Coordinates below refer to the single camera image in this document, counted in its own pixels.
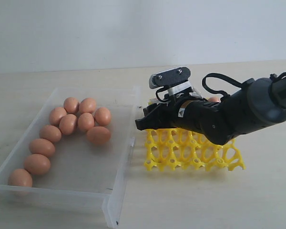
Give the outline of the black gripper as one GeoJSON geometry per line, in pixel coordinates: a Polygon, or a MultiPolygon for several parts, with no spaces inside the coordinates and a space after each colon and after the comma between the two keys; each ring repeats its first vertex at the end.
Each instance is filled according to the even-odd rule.
{"type": "Polygon", "coordinates": [[[204,119],[204,110],[218,103],[206,99],[183,98],[177,103],[153,103],[143,109],[144,117],[135,120],[138,130],[181,128],[204,134],[203,126],[211,119],[204,119]]]}

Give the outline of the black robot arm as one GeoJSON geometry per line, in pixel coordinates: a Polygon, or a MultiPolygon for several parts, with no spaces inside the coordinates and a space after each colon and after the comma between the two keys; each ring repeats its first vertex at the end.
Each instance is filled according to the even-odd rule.
{"type": "Polygon", "coordinates": [[[234,94],[218,91],[218,102],[203,98],[191,86],[190,75],[187,67],[179,67],[150,77],[150,88],[165,95],[144,108],[143,118],[135,121],[137,129],[181,128],[224,145],[239,135],[286,121],[286,72],[242,83],[220,73],[209,73],[209,78],[238,87],[234,94]]]}

